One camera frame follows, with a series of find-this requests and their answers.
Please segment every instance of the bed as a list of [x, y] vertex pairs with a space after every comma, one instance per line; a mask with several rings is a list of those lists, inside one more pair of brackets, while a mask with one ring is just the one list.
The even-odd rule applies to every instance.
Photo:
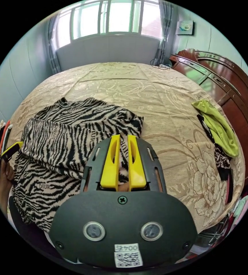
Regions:
[[241, 145], [239, 156], [231, 161], [233, 198], [226, 204], [227, 182], [220, 180], [213, 144], [191, 102], [204, 98], [225, 114], [204, 89], [182, 73], [146, 64], [110, 62], [53, 75], [36, 87], [11, 117], [13, 128], [7, 145], [21, 139], [29, 118], [62, 97], [69, 101], [94, 97], [144, 116], [141, 137], [159, 156], [167, 193], [188, 207], [198, 233], [220, 222], [234, 207], [245, 178]]

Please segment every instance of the curtain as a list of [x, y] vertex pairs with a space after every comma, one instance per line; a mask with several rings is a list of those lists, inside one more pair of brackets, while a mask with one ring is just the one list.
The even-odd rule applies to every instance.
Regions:
[[159, 0], [161, 26], [162, 26], [162, 39], [156, 52], [155, 60], [156, 66], [163, 64], [165, 58], [165, 46], [170, 31], [171, 17], [172, 17], [172, 4], [164, 0]]
[[61, 72], [60, 64], [56, 55], [56, 25], [59, 20], [59, 15], [56, 14], [49, 20], [48, 27], [48, 54], [50, 57], [50, 66], [53, 74]]

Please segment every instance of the wall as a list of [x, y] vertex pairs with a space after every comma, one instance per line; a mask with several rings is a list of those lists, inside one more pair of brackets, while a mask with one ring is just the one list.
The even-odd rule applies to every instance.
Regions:
[[10, 119], [26, 96], [52, 75], [46, 52], [48, 22], [26, 33], [0, 66], [0, 121]]
[[139, 34], [106, 34], [79, 38], [57, 50], [61, 70], [99, 62], [150, 64], [159, 40]]
[[227, 57], [248, 75], [248, 66], [244, 59], [221, 32], [195, 13], [179, 6], [176, 6], [176, 9], [177, 21], [193, 20], [195, 29], [194, 35], [175, 35], [172, 47], [173, 54], [190, 48], [213, 52]]

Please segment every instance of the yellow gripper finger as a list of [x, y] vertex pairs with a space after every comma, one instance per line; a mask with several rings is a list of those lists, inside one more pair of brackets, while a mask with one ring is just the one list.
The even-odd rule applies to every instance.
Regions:
[[119, 151], [120, 135], [113, 135], [100, 181], [102, 188], [113, 188], [118, 191]]
[[134, 188], [144, 188], [146, 178], [137, 146], [136, 136], [128, 135], [129, 152], [129, 191]]
[[16, 143], [14, 143], [14, 144], [11, 145], [10, 147], [8, 147], [8, 148], [1, 154], [1, 156], [2, 156], [2, 155], [5, 155], [7, 152], [10, 152], [10, 150], [12, 150], [13, 147], [16, 147], [16, 146], [18, 146], [17, 149], [16, 149], [16, 151], [18, 151], [18, 150], [23, 146], [23, 142], [22, 142], [22, 141], [18, 141], [18, 142], [16, 142]]

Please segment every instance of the zebra print shirt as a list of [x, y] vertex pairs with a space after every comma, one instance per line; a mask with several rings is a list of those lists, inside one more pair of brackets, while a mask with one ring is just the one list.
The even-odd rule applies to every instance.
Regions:
[[143, 117], [88, 98], [60, 99], [31, 118], [15, 165], [13, 199], [25, 223], [49, 232], [59, 206], [79, 193], [84, 167], [96, 144], [120, 134], [119, 181], [128, 181], [127, 135], [140, 137]]

